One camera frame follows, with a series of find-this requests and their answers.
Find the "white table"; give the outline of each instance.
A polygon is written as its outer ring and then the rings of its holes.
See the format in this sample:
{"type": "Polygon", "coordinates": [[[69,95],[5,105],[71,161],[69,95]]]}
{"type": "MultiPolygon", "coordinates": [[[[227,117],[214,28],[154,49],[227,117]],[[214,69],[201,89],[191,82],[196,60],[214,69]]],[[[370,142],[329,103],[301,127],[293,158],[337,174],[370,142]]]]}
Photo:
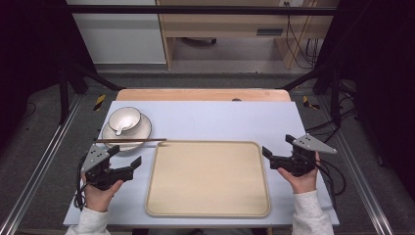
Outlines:
{"type": "MultiPolygon", "coordinates": [[[[122,107],[135,107],[152,122],[151,138],[179,140],[248,140],[265,146],[274,155],[290,156],[292,146],[285,135],[305,134],[294,102],[230,102],[230,101],[114,101],[103,125],[112,112],[122,107]]],[[[129,165],[142,156],[142,165],[113,198],[109,225],[125,227],[270,227],[292,224],[295,211],[292,189],[263,159],[271,203],[270,213],[262,218],[180,218],[153,217],[146,213],[147,189],[155,151],[155,143],[119,153],[112,157],[113,168],[129,165]]],[[[318,175],[319,201],[332,223],[339,224],[329,194],[318,175]]],[[[65,225],[77,224],[79,210],[70,207],[65,225]]]]}

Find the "white cabinet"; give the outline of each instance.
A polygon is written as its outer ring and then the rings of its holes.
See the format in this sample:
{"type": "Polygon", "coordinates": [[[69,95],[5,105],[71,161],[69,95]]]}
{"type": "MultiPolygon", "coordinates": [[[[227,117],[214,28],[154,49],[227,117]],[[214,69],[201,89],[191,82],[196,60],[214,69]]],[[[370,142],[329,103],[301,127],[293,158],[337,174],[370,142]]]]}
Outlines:
{"type": "MultiPolygon", "coordinates": [[[[156,5],[154,0],[68,0],[69,5],[156,5]]],[[[73,14],[94,64],[165,64],[158,15],[73,14]]]]}

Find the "tabletop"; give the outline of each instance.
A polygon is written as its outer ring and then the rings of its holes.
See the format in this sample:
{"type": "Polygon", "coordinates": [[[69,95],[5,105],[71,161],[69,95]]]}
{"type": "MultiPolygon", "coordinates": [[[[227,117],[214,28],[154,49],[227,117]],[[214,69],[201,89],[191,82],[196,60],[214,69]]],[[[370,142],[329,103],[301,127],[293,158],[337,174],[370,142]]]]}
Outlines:
{"type": "MultiPolygon", "coordinates": [[[[152,138],[167,137],[184,139],[191,136],[202,140],[218,138],[222,140],[247,140],[253,138],[262,146],[280,156],[291,154],[290,145],[284,142],[285,134],[300,137],[304,134],[296,104],[291,102],[287,91],[262,89],[127,89],[119,92],[112,103],[109,115],[121,107],[140,109],[155,125],[152,138]],[[242,100],[247,102],[229,102],[242,100]],[[166,118],[176,112],[175,118],[166,118]]],[[[143,156],[143,164],[134,172],[134,178],[148,182],[151,175],[154,145],[147,145],[136,153],[123,153],[114,160],[113,167],[128,165],[130,155],[143,156]]],[[[294,212],[293,196],[290,185],[264,161],[266,180],[269,185],[271,211],[264,218],[165,218],[150,216],[145,211],[148,183],[130,183],[122,187],[110,205],[117,214],[111,217],[112,225],[128,227],[229,227],[289,225],[294,212]],[[134,206],[125,202],[135,201],[134,206]]],[[[322,209],[328,212],[333,224],[339,224],[331,205],[330,197],[322,180],[318,176],[317,188],[322,209]]],[[[69,209],[64,224],[77,223],[79,211],[69,209]]]]}

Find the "black curtain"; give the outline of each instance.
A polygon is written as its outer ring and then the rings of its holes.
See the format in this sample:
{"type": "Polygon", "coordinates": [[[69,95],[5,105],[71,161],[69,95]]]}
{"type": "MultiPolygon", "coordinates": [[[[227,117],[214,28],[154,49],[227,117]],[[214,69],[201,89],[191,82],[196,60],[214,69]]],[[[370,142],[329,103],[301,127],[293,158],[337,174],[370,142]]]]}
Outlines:
{"type": "MultiPolygon", "coordinates": [[[[342,1],[350,7],[366,1],[342,1]]],[[[335,17],[320,54],[328,60],[355,16],[335,17]]],[[[415,199],[415,2],[374,0],[337,58],[341,79],[356,83],[356,106],[379,158],[415,199]]],[[[329,74],[319,79],[330,80],[329,74]]]]}
{"type": "MultiPolygon", "coordinates": [[[[95,67],[69,12],[45,11],[54,1],[3,1],[0,7],[0,143],[3,148],[19,124],[28,97],[59,83],[64,65],[95,67]]],[[[70,72],[69,82],[84,84],[81,74],[70,72]]]]}

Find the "wooden board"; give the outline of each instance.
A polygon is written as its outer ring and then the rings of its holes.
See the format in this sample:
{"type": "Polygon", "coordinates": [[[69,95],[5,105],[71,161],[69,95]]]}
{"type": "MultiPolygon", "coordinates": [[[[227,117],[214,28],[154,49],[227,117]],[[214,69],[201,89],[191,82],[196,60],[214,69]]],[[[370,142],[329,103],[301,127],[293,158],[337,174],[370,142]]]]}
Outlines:
{"type": "Polygon", "coordinates": [[[286,90],[277,89],[124,89],[118,101],[283,101],[290,102],[286,90]]]}

